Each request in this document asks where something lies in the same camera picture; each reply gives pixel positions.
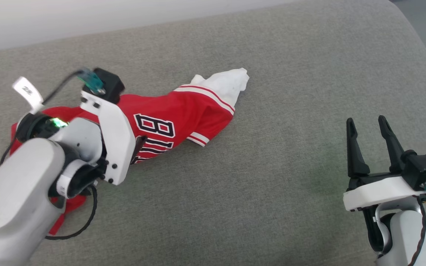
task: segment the white wall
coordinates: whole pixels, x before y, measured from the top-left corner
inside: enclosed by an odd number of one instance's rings
[[[0,49],[293,0],[0,0]]]

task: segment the gray couch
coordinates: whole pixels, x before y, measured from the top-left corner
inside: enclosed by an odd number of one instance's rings
[[[426,49],[387,0],[302,0],[263,10],[87,35],[0,51],[0,156],[28,105],[70,71],[99,66],[126,93],[166,94],[194,74],[244,67],[231,124],[98,186],[91,226],[43,241],[30,265],[373,265],[362,214],[346,212],[345,121],[372,171],[389,159],[377,118],[426,153]],[[79,104],[72,82],[52,105]],[[69,234],[91,199],[70,214]]]

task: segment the red jersey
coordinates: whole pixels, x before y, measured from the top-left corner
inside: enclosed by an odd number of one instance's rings
[[[185,139],[205,146],[230,123],[235,111],[213,90],[195,85],[180,86],[159,97],[126,94],[121,96],[117,105],[128,118],[134,136],[147,136],[146,143],[132,163],[171,150]],[[98,123],[94,114],[80,107],[59,106],[46,109],[43,113],[66,122],[82,117]],[[15,131],[16,124],[12,126],[13,135]],[[19,146],[17,141],[11,153]]]

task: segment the green led light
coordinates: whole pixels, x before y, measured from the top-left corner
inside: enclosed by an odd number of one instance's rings
[[[66,126],[68,126],[68,123],[66,123],[66,122],[64,122],[64,121],[61,121],[60,119],[58,119],[58,118],[53,118],[52,119],[52,122],[54,123],[54,125],[56,126],[56,127],[58,127],[58,128],[63,128],[63,127],[66,127]]]

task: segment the white stripe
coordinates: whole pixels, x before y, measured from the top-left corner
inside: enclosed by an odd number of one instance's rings
[[[186,84],[186,85],[182,85],[177,89],[188,89],[188,91],[191,92],[196,92],[194,90],[199,89],[200,91],[204,91],[207,92],[210,98],[214,98],[220,101],[220,103],[224,104],[228,109],[232,110],[233,112],[235,112],[236,110],[234,109],[234,106],[230,105],[230,103],[228,101],[226,101],[225,99],[221,98],[214,89],[211,89],[207,86],[198,86],[198,85],[192,85],[191,84]]]
[[[208,143],[210,141],[206,136],[203,136],[203,135],[196,133],[196,132],[191,133],[190,136],[195,137],[199,140],[202,140],[205,143]]]
[[[203,95],[206,95],[208,97],[210,97],[211,99],[213,99],[219,106],[221,106],[222,108],[226,109],[228,112],[231,113],[231,115],[234,115],[234,110],[231,109],[231,107],[227,106],[226,104],[223,104],[220,99],[218,99],[217,96],[215,96],[215,94],[209,92],[209,91],[205,91],[204,89],[197,89],[197,88],[177,88],[174,91],[188,91],[188,92],[196,92],[196,93],[200,93]]]
[[[198,144],[198,145],[200,145],[200,146],[202,146],[202,147],[204,147],[204,146],[205,146],[205,143],[203,143],[203,142],[201,142],[201,141],[198,141],[198,140],[196,140],[196,139],[194,139],[194,138],[187,137],[186,139],[191,140],[191,141],[193,141],[194,143],[196,143],[196,144]]]

